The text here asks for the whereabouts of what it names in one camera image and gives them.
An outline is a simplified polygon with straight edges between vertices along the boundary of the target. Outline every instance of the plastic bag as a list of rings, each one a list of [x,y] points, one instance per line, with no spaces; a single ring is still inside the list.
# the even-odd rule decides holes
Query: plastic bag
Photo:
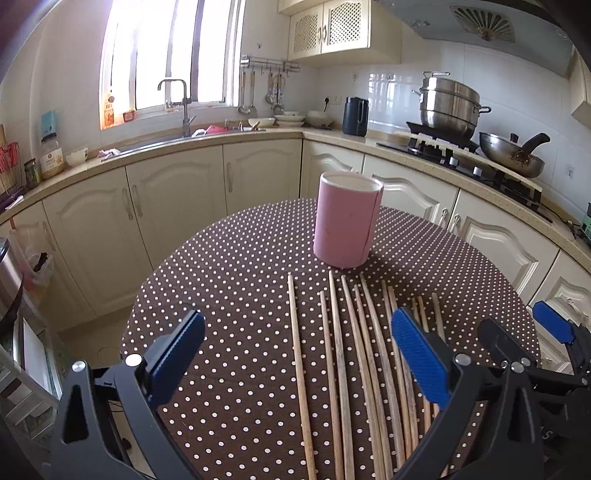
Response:
[[[55,269],[53,256],[35,246],[34,238],[40,238],[40,235],[35,235],[35,232],[28,228],[10,230],[8,234],[11,250],[23,274],[24,289],[35,304],[39,304],[43,299]],[[38,271],[35,271],[42,255],[46,255],[47,259]]]

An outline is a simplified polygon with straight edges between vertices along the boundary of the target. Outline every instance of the black electric kettle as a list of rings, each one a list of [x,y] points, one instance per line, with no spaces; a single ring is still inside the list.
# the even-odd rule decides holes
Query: black electric kettle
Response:
[[[369,100],[347,97],[343,116],[343,133],[364,137],[368,132]]]

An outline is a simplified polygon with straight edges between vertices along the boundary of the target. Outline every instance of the brown polka dot tablecloth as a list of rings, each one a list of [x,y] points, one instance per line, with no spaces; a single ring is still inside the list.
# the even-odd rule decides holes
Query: brown polka dot tablecloth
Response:
[[[172,332],[191,309],[206,318],[201,350],[172,402],[159,409],[170,433],[206,479],[308,478],[291,335],[289,272],[295,279],[318,478],[335,478],[318,297],[324,290],[330,299],[330,267],[313,253],[315,220],[315,200],[265,205],[230,216],[189,239],[141,287],[122,340],[125,355],[144,353],[155,338]],[[368,281],[383,326],[382,332],[370,327],[372,342],[375,345],[376,334],[384,335],[392,370],[381,279],[393,286],[399,307],[410,307],[412,296],[422,296],[432,330],[436,326],[431,294],[436,292],[447,344],[455,351],[480,363],[492,362],[476,338],[476,327],[494,317],[540,357],[534,322],[510,283],[478,250],[430,222],[382,207],[367,263],[355,270],[335,269],[336,278],[347,276],[351,289],[359,284],[360,272]],[[337,293],[355,471],[358,478],[370,478],[375,474],[362,382],[344,294],[339,287]],[[379,356],[376,362],[386,399]],[[416,382],[415,394],[422,433],[423,402]],[[386,403],[384,407],[389,420],[389,407]],[[461,467],[481,411],[474,412],[467,441],[460,442],[451,459],[451,471]],[[392,432],[389,436],[396,467]]]

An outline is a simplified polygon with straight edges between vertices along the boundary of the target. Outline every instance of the metal screw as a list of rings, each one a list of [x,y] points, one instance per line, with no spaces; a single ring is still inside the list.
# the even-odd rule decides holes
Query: metal screw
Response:
[[[456,363],[463,367],[467,367],[472,363],[472,359],[465,353],[459,353],[458,355],[456,355]]]
[[[142,362],[142,360],[143,358],[141,355],[132,353],[125,359],[125,365],[128,367],[137,367]]]
[[[511,364],[511,369],[516,373],[516,374],[522,374],[525,371],[525,367],[523,365],[521,365],[519,362],[513,362]]]
[[[85,368],[86,363],[84,363],[82,360],[78,360],[77,362],[74,362],[74,364],[72,365],[72,370],[76,373],[82,372]]]

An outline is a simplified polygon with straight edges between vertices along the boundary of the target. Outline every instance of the blue gripper pad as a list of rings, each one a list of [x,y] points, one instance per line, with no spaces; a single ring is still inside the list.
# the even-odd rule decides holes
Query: blue gripper pad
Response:
[[[166,340],[154,342],[146,352],[147,400],[157,408],[170,402],[205,338],[205,318],[190,312]]]
[[[448,372],[427,342],[422,328],[405,309],[400,309],[392,315],[392,331],[421,391],[429,401],[444,409],[451,396],[447,389]]]
[[[539,301],[533,308],[534,319],[548,330],[554,338],[562,344],[570,344],[574,341],[571,324],[562,318],[546,302]]]

